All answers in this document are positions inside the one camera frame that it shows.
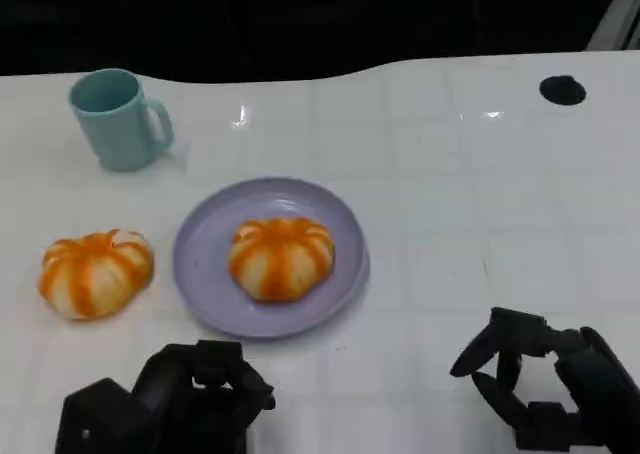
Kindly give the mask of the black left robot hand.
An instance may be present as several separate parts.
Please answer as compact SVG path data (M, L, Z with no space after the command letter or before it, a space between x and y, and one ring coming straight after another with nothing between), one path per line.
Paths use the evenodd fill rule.
M273 386L229 341L166 345L132 395L151 413L154 453L246 453L248 428L276 406Z

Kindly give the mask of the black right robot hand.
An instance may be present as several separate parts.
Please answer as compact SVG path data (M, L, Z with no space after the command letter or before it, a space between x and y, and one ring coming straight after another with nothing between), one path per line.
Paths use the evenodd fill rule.
M523 403L515 387L525 356L553 353L555 372L577 409L551 401ZM593 328L556 330L539 315L494 307L488 325L451 367L472 379L483 399L511 427L521 451L569 452L605 447L639 450L639 387Z

